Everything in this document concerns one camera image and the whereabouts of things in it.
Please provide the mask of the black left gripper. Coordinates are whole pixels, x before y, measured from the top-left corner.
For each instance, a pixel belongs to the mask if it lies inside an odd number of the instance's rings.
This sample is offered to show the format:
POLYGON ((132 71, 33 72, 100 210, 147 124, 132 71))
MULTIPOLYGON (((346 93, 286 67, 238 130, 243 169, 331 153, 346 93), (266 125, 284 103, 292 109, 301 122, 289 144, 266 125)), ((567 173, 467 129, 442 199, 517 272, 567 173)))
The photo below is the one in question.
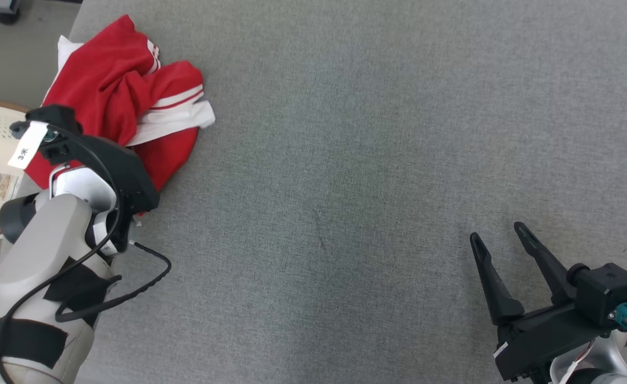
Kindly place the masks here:
POLYGON ((52 164, 77 162, 103 180, 114 193, 113 206, 126 215, 150 212, 160 194, 142 160, 132 150, 115 142, 87 134, 61 134, 52 142, 52 164))

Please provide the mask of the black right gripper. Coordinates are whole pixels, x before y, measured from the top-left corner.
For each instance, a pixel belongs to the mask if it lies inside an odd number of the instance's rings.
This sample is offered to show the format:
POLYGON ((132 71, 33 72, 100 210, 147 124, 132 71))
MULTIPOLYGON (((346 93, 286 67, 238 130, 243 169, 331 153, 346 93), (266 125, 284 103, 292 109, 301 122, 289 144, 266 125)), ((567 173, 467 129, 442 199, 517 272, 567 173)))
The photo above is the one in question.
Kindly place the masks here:
MULTIPOLYGON (((514 230, 526 253, 542 272, 551 291, 552 304, 559 306, 572 301, 576 289, 567 282, 567 268, 523 222, 515 222, 514 230)), ((498 327, 500 351, 494 360, 504 381, 528 378, 533 382, 550 382, 550 367, 555 358, 615 329, 613 321, 597 325, 582 316, 573 305, 524 314, 523 305, 504 285, 479 234, 470 234, 469 242, 489 315, 498 327)))

